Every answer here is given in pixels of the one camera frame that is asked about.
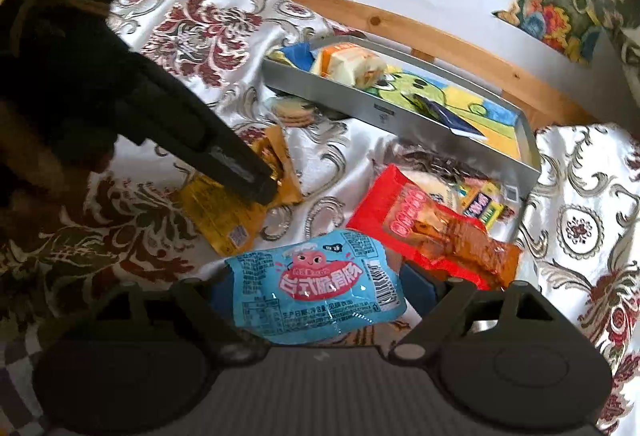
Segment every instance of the colorful drawing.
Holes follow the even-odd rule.
[[[479,140],[480,142],[511,158],[520,159],[515,131],[518,118],[516,113],[459,86],[409,72],[395,72],[385,74],[384,79],[365,92],[379,96],[396,106],[419,112],[419,109],[402,96],[402,92],[407,90],[433,100],[469,122],[484,135],[486,140]]]
[[[588,0],[516,0],[494,15],[580,64],[591,62],[600,36]]]

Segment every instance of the floral tablecloth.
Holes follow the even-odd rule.
[[[114,31],[237,132],[276,123],[263,105],[273,93],[260,73],[270,48],[344,31],[290,0],[116,0],[112,11]],[[354,119],[321,118],[284,133],[305,199],[270,210],[255,248],[343,225],[381,165],[420,168],[431,157]],[[527,201],[519,275],[539,283],[608,359],[615,387],[599,423],[630,436],[640,387],[634,338],[640,270],[632,257],[640,146],[600,126],[549,129],[538,145],[545,173]],[[1,337],[19,335],[0,352],[0,429],[22,436],[46,429],[30,385],[39,321],[85,308],[120,282],[165,289],[187,276],[206,278],[222,264],[172,201],[191,172],[150,142],[135,146],[121,138],[108,170],[92,175],[83,206],[65,207],[37,238],[0,249]],[[370,326],[335,343],[389,346],[415,320]]]

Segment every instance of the cartoon frog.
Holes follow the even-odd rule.
[[[412,91],[429,100],[434,100],[442,106],[445,103],[444,92],[441,89],[411,73],[385,73],[383,79],[365,91],[401,108],[419,112],[411,102],[402,96],[402,90]]]

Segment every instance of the orange and white package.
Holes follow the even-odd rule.
[[[350,42],[321,48],[310,72],[364,90],[384,74],[386,63],[375,53]]]

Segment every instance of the cookie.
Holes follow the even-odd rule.
[[[284,127],[306,127],[315,121],[316,108],[302,98],[279,96],[269,98],[266,104]]]

